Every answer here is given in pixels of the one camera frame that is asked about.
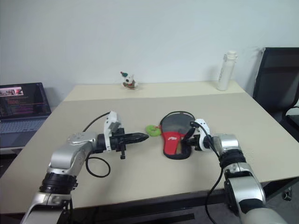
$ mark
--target red paddle cover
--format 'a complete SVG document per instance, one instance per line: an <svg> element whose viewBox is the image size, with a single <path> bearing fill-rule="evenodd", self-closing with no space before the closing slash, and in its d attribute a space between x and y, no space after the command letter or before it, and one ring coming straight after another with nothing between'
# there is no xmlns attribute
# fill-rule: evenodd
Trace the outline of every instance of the red paddle cover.
<svg viewBox="0 0 299 224"><path fill-rule="evenodd" d="M162 136L164 138L164 153L168 155L175 155L178 143L185 135L178 132L164 132L162 133Z"/></svg>

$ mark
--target table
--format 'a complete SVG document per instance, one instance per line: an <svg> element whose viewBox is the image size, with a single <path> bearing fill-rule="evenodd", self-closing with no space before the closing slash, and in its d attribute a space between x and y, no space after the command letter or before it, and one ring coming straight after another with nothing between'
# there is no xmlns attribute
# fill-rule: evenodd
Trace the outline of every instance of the table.
<svg viewBox="0 0 299 224"><path fill-rule="evenodd" d="M137 91L119 85L80 85L55 109L0 179L1 213L25 212L41 185L52 153L67 137L95 117L117 111L127 133L144 132L168 112L185 110L204 118L213 133L234 133L261 182L299 176L299 144L259 104L231 81L227 91L213 82L145 84ZM103 121L90 131L102 133ZM182 161L163 156L161 137L127 146L126 159L116 152L99 154L111 165L99 179L82 168L72 191L75 208L110 205L182 193L205 191L220 167L212 152L193 152ZM90 161L103 174L103 163ZM223 179L218 189L223 188Z"/></svg>

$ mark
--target figurine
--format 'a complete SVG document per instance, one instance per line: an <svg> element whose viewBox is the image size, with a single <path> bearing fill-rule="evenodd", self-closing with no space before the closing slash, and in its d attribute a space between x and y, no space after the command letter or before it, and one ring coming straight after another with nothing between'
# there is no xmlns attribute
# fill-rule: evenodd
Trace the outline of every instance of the figurine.
<svg viewBox="0 0 299 224"><path fill-rule="evenodd" d="M124 78L124 82L122 83L124 87L134 90L138 86L138 83L134 80L134 75L128 75L128 73L122 72L121 75Z"/></svg>

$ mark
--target office chair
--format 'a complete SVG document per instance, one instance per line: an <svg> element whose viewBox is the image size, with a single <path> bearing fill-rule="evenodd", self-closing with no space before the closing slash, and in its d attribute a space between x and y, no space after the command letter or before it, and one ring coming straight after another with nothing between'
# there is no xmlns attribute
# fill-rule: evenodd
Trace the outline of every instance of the office chair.
<svg viewBox="0 0 299 224"><path fill-rule="evenodd" d="M299 142L299 126L286 116L299 99L299 48L265 48L253 99Z"/></svg>

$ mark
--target floor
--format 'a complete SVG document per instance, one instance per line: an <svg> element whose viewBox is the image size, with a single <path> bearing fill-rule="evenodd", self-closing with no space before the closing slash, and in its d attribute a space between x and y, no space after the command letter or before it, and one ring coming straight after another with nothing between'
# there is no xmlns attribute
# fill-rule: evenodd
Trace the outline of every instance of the floor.
<svg viewBox="0 0 299 224"><path fill-rule="evenodd" d="M0 177L13 161L13 157L1 157L0 160ZM272 198L267 202L267 206L278 212L288 224L299 224L299 182L292 187L293 195L290 202L282 199L281 194ZM237 218L225 204L209 205L209 211L211 216L217 222L217 224L239 224L239 218ZM81 223L91 223L89 214L82 214L76 218ZM3 224L19 224L20 221L1 216L0 223ZM160 219L159 222L153 222L152 220ZM161 213L143 217L131 217L120 220L102 222L102 224L161 224L161 223L176 223L176 224L209 224L205 208L203 206L193 209L180 210L175 212Z"/></svg>

